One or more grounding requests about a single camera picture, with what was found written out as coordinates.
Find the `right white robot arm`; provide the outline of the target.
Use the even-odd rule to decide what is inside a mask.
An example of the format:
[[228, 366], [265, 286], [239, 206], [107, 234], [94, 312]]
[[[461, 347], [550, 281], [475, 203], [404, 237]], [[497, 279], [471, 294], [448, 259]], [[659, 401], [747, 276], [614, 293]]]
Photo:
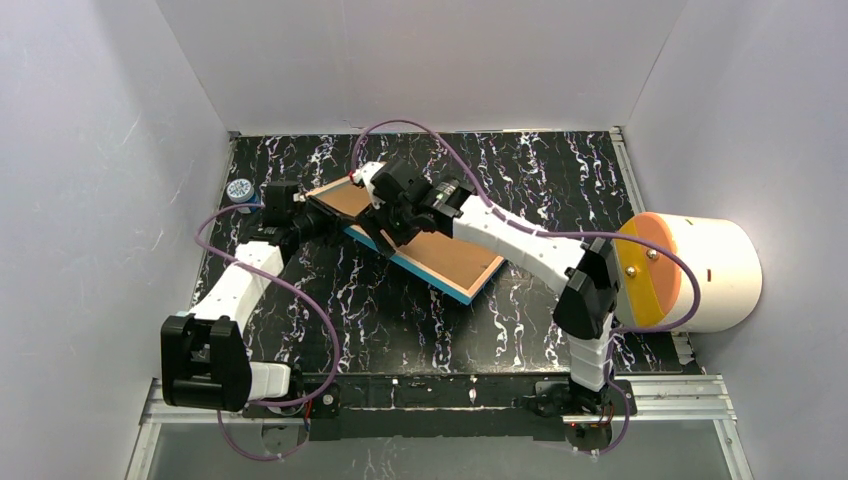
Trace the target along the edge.
[[369, 205], [356, 220], [381, 253], [390, 255], [420, 233], [440, 233], [488, 249], [557, 294], [553, 323], [567, 337], [570, 408], [607, 416], [610, 341], [618, 293], [613, 245], [555, 237], [488, 205], [470, 184], [438, 184], [406, 162], [368, 162], [350, 175]]

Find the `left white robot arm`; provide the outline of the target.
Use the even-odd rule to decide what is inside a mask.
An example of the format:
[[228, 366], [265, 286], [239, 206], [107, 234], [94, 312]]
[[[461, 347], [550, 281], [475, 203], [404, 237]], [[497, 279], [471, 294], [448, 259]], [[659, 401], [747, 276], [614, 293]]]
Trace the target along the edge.
[[243, 342], [256, 305], [269, 285], [278, 285], [309, 305], [328, 328], [331, 367], [338, 367], [341, 348], [327, 313], [318, 303], [281, 279], [300, 247], [315, 239], [341, 233], [353, 222], [295, 182], [279, 181], [259, 192], [243, 178], [229, 182], [225, 194], [229, 211], [246, 216], [241, 243], [228, 254], [195, 241], [228, 265], [210, 291], [190, 310], [169, 316], [160, 332], [162, 396], [176, 407], [238, 412], [249, 404], [294, 408], [321, 396], [334, 382], [328, 375], [306, 392], [302, 375], [286, 363], [252, 362]]

